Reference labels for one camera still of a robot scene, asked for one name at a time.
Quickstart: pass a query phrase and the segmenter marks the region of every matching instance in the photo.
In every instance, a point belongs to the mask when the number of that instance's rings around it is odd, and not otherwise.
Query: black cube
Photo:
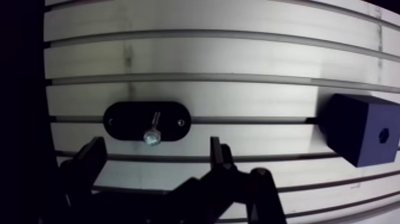
[[[356,167],[395,161],[399,104],[373,96],[334,94],[318,125],[328,146]]]

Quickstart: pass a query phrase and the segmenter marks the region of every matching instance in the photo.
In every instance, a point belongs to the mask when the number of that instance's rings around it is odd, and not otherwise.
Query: metal bolt
[[[151,123],[152,127],[147,130],[143,136],[143,140],[146,144],[154,146],[161,142],[161,132],[157,130],[158,121],[160,119],[160,112],[156,112]]]
[[[185,125],[185,121],[182,120],[182,119],[178,120],[178,125],[179,125],[180,127],[182,127],[183,125]]]

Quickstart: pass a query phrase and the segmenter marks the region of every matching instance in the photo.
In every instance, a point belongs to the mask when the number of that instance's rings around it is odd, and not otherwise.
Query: slotted panel
[[[377,58],[315,46],[245,39],[97,42],[49,48],[45,58],[48,79],[188,72],[272,74],[380,84]]]
[[[379,44],[375,32],[377,25],[373,23],[274,1],[114,0],[45,14],[46,41],[98,33],[163,29],[282,33],[371,49],[378,49]]]
[[[399,18],[361,1],[318,1],[394,23]],[[400,200],[399,160],[356,169],[340,157],[310,159],[311,155],[335,156],[318,127],[282,125],[315,117],[334,93],[374,95],[400,103],[399,94],[354,90],[371,87],[397,92],[362,84],[400,87],[400,63],[393,56],[400,55],[396,27],[362,20],[367,18],[363,15],[343,15],[329,6],[320,9],[321,4],[315,2],[113,0],[69,4],[68,0],[46,0],[46,5],[61,2],[66,3],[45,14],[45,41],[51,41],[45,50],[46,78],[56,85],[46,90],[49,113],[64,122],[51,124],[52,136],[59,155],[78,152],[94,136],[105,138],[110,159],[97,186],[174,189],[187,178],[199,178],[209,171],[205,161],[209,138],[219,136],[241,160],[237,162],[240,170],[271,170],[285,213],[292,217],[288,223],[320,222]],[[163,73],[179,74],[182,79],[172,82],[163,79]],[[190,82],[185,73],[209,78]],[[153,74],[157,78],[145,78]],[[213,79],[214,74],[240,76],[244,82],[222,82]],[[246,77],[256,75],[268,76],[275,84],[248,83],[254,80]],[[305,85],[278,84],[280,80]],[[181,141],[156,147],[118,141],[101,123],[87,123],[100,120],[119,101],[181,102],[197,123]],[[279,124],[218,124],[223,119],[267,119]],[[216,123],[206,124],[207,120]],[[259,160],[244,162],[246,158]],[[381,198],[335,209],[375,197]],[[223,215],[225,219],[244,217],[245,208],[239,204]]]

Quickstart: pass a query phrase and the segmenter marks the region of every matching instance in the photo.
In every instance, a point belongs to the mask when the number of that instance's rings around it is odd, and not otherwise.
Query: mounting plate
[[[177,141],[188,134],[192,124],[190,113],[178,102],[118,102],[104,113],[103,125],[115,139],[143,141],[157,112],[161,113],[156,126],[161,141]]]

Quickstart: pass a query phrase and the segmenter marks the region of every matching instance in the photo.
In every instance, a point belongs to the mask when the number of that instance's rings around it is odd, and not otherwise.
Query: screw head
[[[143,140],[148,145],[158,145],[161,142],[161,132],[154,128],[147,130],[143,136]]]
[[[182,127],[183,125],[185,125],[185,121],[182,119],[178,120],[178,126]]]

